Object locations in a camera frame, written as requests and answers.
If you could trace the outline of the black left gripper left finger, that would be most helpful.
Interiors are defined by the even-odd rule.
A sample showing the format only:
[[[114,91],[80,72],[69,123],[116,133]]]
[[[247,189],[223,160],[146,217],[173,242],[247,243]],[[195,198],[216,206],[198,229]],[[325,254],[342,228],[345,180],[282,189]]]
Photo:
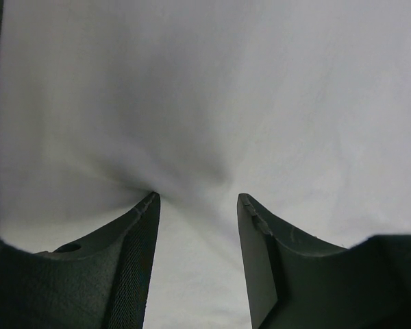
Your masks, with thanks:
[[[53,252],[0,240],[0,328],[142,328],[159,219],[151,193]]]

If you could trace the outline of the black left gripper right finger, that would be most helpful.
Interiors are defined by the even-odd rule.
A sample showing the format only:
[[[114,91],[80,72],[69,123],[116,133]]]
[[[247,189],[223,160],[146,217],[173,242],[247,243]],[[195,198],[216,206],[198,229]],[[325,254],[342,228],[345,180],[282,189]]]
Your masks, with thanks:
[[[411,234],[347,249],[248,194],[239,195],[237,215],[254,328],[411,328]]]

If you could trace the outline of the white t-shirt with red print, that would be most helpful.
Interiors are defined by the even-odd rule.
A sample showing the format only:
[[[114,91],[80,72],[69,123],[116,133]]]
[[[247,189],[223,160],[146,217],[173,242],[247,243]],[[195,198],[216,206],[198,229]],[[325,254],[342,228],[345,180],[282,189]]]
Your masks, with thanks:
[[[6,1],[0,237],[161,195],[146,328],[249,328],[240,193],[336,245],[411,233],[411,1]]]

